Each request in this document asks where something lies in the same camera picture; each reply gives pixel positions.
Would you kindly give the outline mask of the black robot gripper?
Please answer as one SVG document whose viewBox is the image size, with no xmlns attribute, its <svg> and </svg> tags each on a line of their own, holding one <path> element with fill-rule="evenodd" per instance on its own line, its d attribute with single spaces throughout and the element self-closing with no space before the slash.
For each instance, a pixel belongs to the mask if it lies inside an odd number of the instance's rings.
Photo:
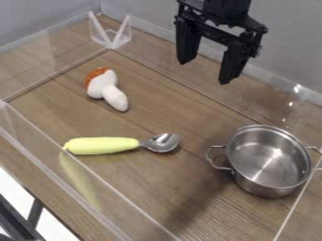
<svg viewBox="0 0 322 241">
<path fill-rule="evenodd" d="M 248 15 L 251 0 L 178 0 L 175 16 L 176 55 L 180 64 L 198 54 L 202 38 L 224 51 L 219 83 L 238 78 L 250 57 L 256 57 L 267 27 Z"/>
</svg>

